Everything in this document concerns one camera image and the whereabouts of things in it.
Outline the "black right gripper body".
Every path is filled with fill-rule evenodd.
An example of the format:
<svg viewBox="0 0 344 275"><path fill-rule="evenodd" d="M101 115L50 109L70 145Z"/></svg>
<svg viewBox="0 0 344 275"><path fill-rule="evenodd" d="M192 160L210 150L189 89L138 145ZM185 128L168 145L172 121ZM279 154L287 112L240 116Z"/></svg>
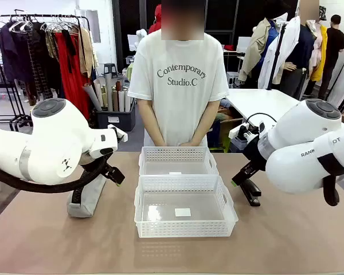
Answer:
<svg viewBox="0 0 344 275"><path fill-rule="evenodd" d="M251 170L265 171L267 160L261 155L258 148L259 137L252 139L243 150L243 155L249 160Z"/></svg>

